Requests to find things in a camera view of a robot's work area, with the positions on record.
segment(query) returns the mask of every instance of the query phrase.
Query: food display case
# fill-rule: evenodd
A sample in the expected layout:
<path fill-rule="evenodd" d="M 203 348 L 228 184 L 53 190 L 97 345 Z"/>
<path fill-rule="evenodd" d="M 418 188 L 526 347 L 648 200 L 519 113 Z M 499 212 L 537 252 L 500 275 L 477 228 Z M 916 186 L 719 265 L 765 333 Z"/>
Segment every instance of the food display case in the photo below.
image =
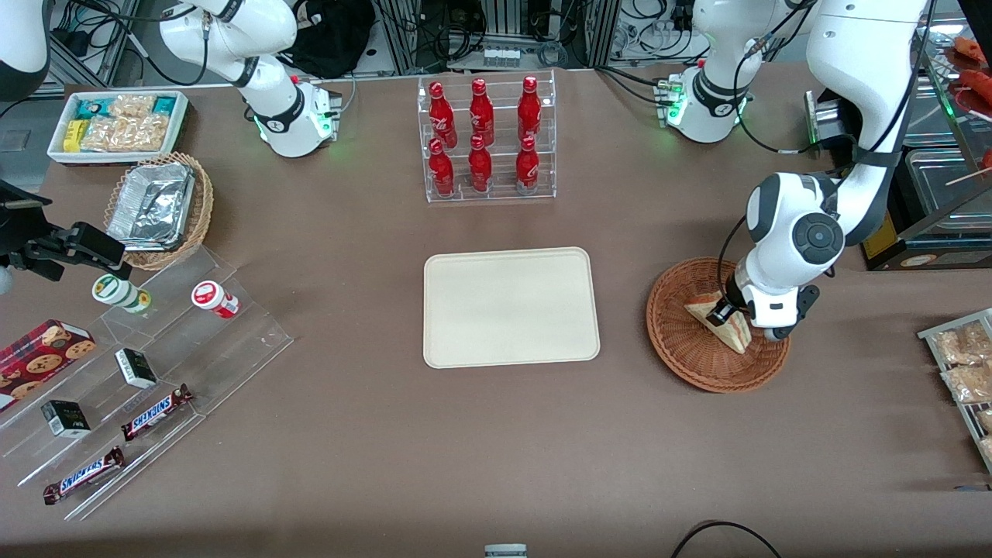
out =
<path fill-rule="evenodd" d="M 949 184 L 992 148 L 992 106 L 958 81 L 980 65 L 957 36 L 973 37 L 960 14 L 934 18 L 885 222 L 862 244 L 869 269 L 992 267 L 992 173 Z"/>

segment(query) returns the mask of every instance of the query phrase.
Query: wicker basket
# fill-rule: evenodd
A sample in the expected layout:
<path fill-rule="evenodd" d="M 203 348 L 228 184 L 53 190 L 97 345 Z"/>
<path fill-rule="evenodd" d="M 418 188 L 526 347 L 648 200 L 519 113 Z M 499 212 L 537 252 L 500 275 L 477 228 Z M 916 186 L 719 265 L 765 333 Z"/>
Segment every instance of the wicker basket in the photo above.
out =
<path fill-rule="evenodd" d="M 723 262 L 725 280 L 735 265 Z M 751 328 L 744 354 L 724 345 L 684 307 L 688 299 L 718 289 L 716 258 L 695 258 L 662 274 L 648 297 L 648 335 L 662 360 L 692 385 L 719 393 L 749 391 L 764 385 L 782 369 L 790 340 L 771 342 Z"/>
<path fill-rule="evenodd" d="M 200 245 L 206 236 L 207 228 L 210 227 L 210 212 L 213 210 L 213 185 L 210 183 L 210 177 L 206 175 L 203 167 L 196 159 L 184 153 L 170 153 L 138 163 L 138 165 L 167 165 L 169 163 L 183 163 L 192 167 L 196 171 L 196 183 L 193 185 L 192 202 L 189 205 L 189 216 L 186 219 L 185 239 L 179 248 L 171 252 L 124 253 L 124 261 L 148 271 L 158 271 L 179 259 L 184 252 Z M 104 228 L 110 225 L 110 218 L 114 214 L 114 208 L 117 207 L 117 197 L 120 196 L 123 184 L 124 177 L 121 177 L 121 180 L 117 181 L 117 188 L 110 196 L 110 204 L 107 205 L 107 209 L 103 213 Z"/>

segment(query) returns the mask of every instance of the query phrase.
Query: foil-wrapped food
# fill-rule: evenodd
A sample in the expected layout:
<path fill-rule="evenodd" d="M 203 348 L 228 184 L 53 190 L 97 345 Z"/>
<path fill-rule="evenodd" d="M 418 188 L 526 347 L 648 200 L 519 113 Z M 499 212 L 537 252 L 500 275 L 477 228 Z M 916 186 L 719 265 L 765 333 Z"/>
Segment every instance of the foil-wrapped food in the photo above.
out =
<path fill-rule="evenodd" d="M 107 226 L 127 251 L 171 251 L 183 244 L 196 171 L 189 165 L 142 165 L 128 171 Z"/>

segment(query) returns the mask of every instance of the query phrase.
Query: wooden skewer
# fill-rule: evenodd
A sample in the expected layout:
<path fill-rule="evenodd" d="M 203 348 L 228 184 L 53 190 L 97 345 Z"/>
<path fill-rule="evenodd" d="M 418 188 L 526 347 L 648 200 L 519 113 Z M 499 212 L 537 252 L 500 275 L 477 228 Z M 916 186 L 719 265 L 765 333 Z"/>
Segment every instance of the wooden skewer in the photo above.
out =
<path fill-rule="evenodd" d="M 947 184 L 945 184 L 945 186 L 953 186 L 953 185 L 955 185 L 955 184 L 957 184 L 959 182 L 966 181 L 966 180 L 971 179 L 971 178 L 975 178 L 978 175 L 985 174 L 985 173 L 987 173 L 989 171 L 992 171 L 992 167 L 989 167 L 987 169 L 982 169 L 980 171 L 975 171 L 975 172 L 971 173 L 970 175 L 964 175 L 963 177 L 961 177 L 959 179 L 954 179 L 954 180 L 948 182 Z"/>

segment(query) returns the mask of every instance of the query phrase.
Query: brown table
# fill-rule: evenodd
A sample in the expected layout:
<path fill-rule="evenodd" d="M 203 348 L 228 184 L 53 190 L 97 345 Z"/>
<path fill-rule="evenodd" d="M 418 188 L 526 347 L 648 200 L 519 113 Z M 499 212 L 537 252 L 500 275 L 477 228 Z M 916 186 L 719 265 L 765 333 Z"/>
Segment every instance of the brown table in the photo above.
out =
<path fill-rule="evenodd" d="M 767 65 L 753 131 L 801 145 L 809 88 L 803 67 Z M 762 151 L 740 131 L 693 144 L 599 74 L 559 71 L 558 198 L 429 208 L 415 79 L 360 82 L 340 141 L 299 160 L 259 141 L 234 89 L 187 94 L 183 149 L 216 189 L 207 245 L 298 341 L 84 522 L 4 480 L 5 558 L 471 557 L 514 541 L 536 558 L 656 557 L 713 518 L 786 556 L 992 548 L 992 495 L 950 490 L 986 477 L 915 336 L 990 306 L 987 272 L 870 274 L 849 250 L 837 278 L 818 281 L 785 370 L 748 394 L 692 388 L 648 341 L 644 306 L 662 271 L 715 255 L 769 173 L 828 163 Z M 120 172 L 53 164 L 49 218 L 101 222 Z M 430 256 L 571 245 L 591 256 L 599 357 L 424 364 Z M 747 248 L 742 234 L 730 256 Z M 18 274 L 0 297 L 0 343 L 49 317 L 94 319 L 95 275 Z M 764 552 L 707 531 L 682 556 Z"/>

